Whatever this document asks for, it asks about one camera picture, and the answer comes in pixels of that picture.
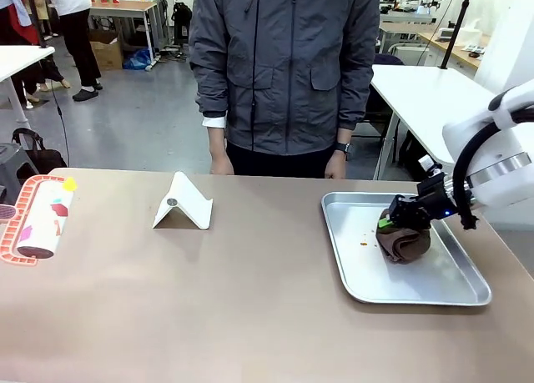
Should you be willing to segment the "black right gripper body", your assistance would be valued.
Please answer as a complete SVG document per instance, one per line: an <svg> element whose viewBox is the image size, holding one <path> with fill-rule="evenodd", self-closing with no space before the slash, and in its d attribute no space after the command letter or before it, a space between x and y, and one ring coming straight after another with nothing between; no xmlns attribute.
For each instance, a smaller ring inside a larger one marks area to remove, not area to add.
<svg viewBox="0 0 534 383"><path fill-rule="evenodd" d="M418 183L414 223L430 223L451 215L451 199L446 193L445 177L441 172Z"/></svg>

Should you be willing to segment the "person's left hand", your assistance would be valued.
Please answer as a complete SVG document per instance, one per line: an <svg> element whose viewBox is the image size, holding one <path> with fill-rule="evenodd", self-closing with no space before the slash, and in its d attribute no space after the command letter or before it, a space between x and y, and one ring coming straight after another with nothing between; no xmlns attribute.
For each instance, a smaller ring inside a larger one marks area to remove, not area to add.
<svg viewBox="0 0 534 383"><path fill-rule="evenodd" d="M325 168L326 179L344 179L346 176L346 155L335 151Z"/></svg>

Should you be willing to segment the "person's right hand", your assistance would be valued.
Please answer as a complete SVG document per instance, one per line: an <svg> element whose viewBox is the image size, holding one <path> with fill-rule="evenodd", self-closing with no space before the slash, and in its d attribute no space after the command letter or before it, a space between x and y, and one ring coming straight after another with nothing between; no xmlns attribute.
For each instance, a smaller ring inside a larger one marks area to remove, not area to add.
<svg viewBox="0 0 534 383"><path fill-rule="evenodd" d="M215 175L234 175L234 168L227 153L211 154L210 173Z"/></svg>

